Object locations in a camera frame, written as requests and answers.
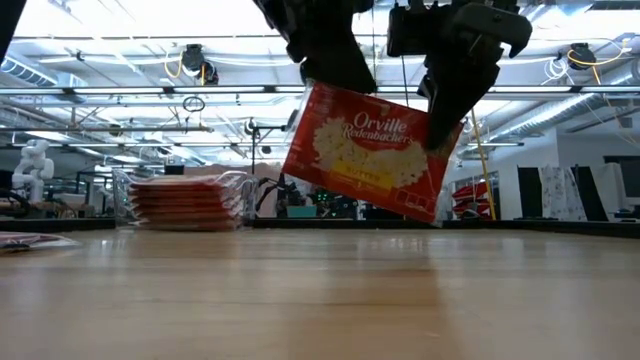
exposed ductwork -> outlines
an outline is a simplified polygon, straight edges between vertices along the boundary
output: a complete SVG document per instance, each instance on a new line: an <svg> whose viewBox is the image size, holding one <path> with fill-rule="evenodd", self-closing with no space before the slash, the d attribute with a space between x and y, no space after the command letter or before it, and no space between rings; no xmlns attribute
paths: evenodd
<svg viewBox="0 0 640 360"><path fill-rule="evenodd" d="M602 76L603 85L640 85L640 59L634 59ZM565 121L607 105L606 94L586 93L563 101L550 102L521 115L504 127L506 129L482 137L482 142L500 142L540 133ZM458 153L462 156L477 145L470 145Z"/></svg>
<svg viewBox="0 0 640 360"><path fill-rule="evenodd" d="M58 84L55 74L40 65L32 64L27 58L11 51L2 60L0 71L35 86L56 86Z"/></svg>
<svg viewBox="0 0 640 360"><path fill-rule="evenodd" d="M9 51L2 60L0 72L12 75L36 87L76 88L87 86L84 80L73 74L51 71L13 51ZM78 95L57 95L56 97L76 104L86 101L85 97Z"/></svg>

red box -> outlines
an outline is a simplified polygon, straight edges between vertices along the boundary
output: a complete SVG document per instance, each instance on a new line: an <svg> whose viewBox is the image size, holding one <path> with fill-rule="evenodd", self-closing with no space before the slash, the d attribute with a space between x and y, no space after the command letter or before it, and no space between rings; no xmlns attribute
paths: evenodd
<svg viewBox="0 0 640 360"><path fill-rule="evenodd" d="M316 83L299 114L283 172L433 222L462 127L440 149L425 151L428 124L425 112Z"/></svg>

wooden table surface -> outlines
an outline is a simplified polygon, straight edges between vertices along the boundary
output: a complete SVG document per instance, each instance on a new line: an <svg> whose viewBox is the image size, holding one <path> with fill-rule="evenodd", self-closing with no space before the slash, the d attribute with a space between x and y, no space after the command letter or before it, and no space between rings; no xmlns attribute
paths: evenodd
<svg viewBox="0 0 640 360"><path fill-rule="evenodd" d="M640 243L510 231L68 234L0 258L0 359L638 359Z"/></svg>

yellow cable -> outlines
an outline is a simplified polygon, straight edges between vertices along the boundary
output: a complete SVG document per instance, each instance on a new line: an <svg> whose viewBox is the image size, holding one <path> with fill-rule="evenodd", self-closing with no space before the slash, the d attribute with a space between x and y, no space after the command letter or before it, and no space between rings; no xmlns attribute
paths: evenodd
<svg viewBox="0 0 640 360"><path fill-rule="evenodd" d="M611 63L611 62L614 62L614 61L620 59L622 54L624 54L624 48L626 46L627 46L627 41L625 40L625 41L622 42L622 47L620 48L620 52L618 53L618 55L616 55L614 58L611 58L609 60L605 60L605 61L601 61L601 62L597 62L597 63L590 63L590 62L580 61L580 60L572 58L571 54L575 52L573 50L569 50L569 52L567 52L567 59L573 61L576 64L580 64L580 65L600 66L600 65L608 64L608 63Z"/></svg>
<svg viewBox="0 0 640 360"><path fill-rule="evenodd" d="M484 173L484 181L487 184L487 194L489 195L489 210L491 211L491 219L496 220L496 209L493 205L493 192L491 191L491 182L489 182L489 173L487 172L487 163L484 159L484 150L482 150L482 144L480 143L480 132L478 131L478 124L476 123L476 111L471 108L471 120L473 120L473 131L476 134L476 141L478 142L478 152L480 153L480 161L482 161L482 172Z"/></svg>
<svg viewBox="0 0 640 360"><path fill-rule="evenodd" d="M184 53L184 51L180 51L180 60L179 60L179 64L178 64L178 73L177 74L172 74L171 71L169 71L169 63L168 62L164 62L164 71L167 73L167 75L169 75L172 78L178 78L180 77L180 74L182 74L182 54Z"/></svg>
<svg viewBox="0 0 640 360"><path fill-rule="evenodd" d="M600 75L598 75L598 70L596 69L596 67L594 66L591 69L593 70L593 76L595 76L598 85L602 85L602 82L600 82Z"/></svg>

white robot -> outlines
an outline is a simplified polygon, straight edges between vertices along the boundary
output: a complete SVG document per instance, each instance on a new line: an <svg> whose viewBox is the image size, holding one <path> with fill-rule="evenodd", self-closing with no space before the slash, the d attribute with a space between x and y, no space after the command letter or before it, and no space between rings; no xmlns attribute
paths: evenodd
<svg viewBox="0 0 640 360"><path fill-rule="evenodd" d="M46 140L29 140L27 146L22 148L22 159L11 177L13 188L22 194L25 184L29 185L29 202L32 204L42 202L44 180L53 178L53 160L45 155L48 148L49 142ZM28 175L23 174L30 167L33 170Z"/></svg>

